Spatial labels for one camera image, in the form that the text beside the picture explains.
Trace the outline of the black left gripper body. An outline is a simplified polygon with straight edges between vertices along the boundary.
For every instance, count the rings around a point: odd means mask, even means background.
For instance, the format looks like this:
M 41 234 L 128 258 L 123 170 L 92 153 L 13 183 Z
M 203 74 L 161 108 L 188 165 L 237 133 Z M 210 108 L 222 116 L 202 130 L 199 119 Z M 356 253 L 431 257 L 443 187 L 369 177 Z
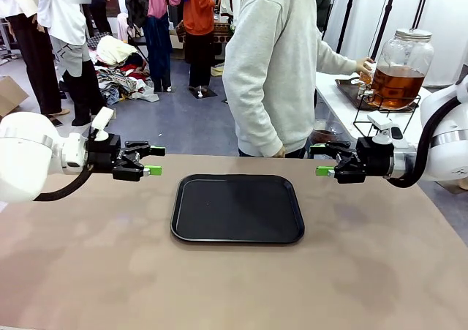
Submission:
M 121 136 L 109 134 L 106 140 L 87 141 L 87 164 L 93 173 L 112 173 L 121 150 Z

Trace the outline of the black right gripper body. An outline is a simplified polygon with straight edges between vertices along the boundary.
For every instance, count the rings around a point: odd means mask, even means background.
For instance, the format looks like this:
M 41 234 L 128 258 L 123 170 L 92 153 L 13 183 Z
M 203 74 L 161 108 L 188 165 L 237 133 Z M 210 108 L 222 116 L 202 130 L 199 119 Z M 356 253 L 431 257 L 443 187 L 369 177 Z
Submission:
M 375 143 L 372 137 L 362 137 L 357 140 L 356 154 L 366 176 L 387 176 L 393 157 L 393 144 Z

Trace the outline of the person's left hand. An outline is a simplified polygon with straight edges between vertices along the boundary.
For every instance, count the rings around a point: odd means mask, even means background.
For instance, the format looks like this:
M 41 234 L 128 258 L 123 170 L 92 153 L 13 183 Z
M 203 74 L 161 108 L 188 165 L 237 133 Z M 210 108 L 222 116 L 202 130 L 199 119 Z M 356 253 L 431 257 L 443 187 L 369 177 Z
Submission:
M 356 61 L 355 72 L 358 74 L 363 74 L 366 76 L 371 76 L 372 74 L 372 66 L 374 65 L 375 61 L 370 57 L 365 57 L 362 59 L 358 59 Z

